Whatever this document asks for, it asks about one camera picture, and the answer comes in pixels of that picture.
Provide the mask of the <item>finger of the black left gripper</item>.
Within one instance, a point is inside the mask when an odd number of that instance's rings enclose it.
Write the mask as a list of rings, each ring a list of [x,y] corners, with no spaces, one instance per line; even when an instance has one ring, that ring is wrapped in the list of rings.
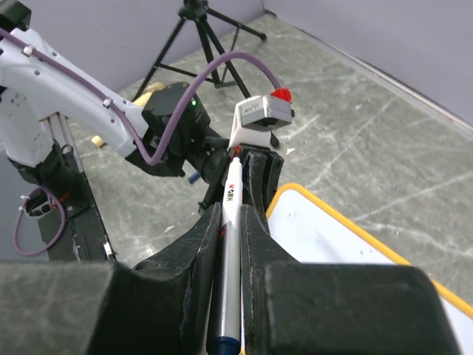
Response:
[[[269,148],[243,146],[243,203],[255,208],[259,218],[276,194],[284,159]]]

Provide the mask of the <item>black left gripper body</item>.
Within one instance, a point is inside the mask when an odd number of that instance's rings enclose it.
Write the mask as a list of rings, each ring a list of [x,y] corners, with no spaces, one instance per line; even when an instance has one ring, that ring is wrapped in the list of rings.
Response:
[[[227,138],[206,137],[195,142],[187,150],[186,160],[200,173],[200,179],[208,184],[207,192],[198,203],[199,213],[204,213],[214,203],[221,203],[230,155]]]

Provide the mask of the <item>yellow framed small whiteboard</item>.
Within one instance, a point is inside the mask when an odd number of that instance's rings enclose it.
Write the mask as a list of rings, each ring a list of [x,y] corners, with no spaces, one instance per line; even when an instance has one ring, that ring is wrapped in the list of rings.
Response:
[[[300,263],[412,266],[298,184],[281,187],[262,220],[270,237]],[[441,284],[430,281],[460,346],[459,354],[470,354],[472,307]]]

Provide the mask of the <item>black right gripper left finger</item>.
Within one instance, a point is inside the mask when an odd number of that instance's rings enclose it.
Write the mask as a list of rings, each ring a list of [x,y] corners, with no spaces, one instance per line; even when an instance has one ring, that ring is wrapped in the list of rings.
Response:
[[[134,268],[116,262],[1,264],[3,354],[198,354],[221,205]]]

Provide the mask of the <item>blue marker cap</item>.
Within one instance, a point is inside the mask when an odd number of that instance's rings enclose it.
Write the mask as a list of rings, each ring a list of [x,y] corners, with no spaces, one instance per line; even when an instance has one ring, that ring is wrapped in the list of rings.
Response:
[[[195,172],[194,174],[192,174],[192,175],[188,178],[188,182],[189,182],[190,184],[194,184],[194,183],[196,183],[199,179],[200,179],[200,173],[199,173],[199,172]]]

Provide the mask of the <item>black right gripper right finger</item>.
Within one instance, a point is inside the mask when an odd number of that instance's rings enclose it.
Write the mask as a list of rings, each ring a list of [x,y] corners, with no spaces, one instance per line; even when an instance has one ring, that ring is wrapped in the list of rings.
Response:
[[[430,279],[412,266],[300,263],[243,206],[248,354],[459,354]]]

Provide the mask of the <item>white marker pen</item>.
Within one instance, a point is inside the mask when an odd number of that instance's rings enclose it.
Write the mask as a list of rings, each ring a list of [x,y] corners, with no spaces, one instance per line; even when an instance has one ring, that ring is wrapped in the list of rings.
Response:
[[[221,247],[212,289],[206,350],[208,354],[241,351],[242,164],[231,159],[222,196]]]

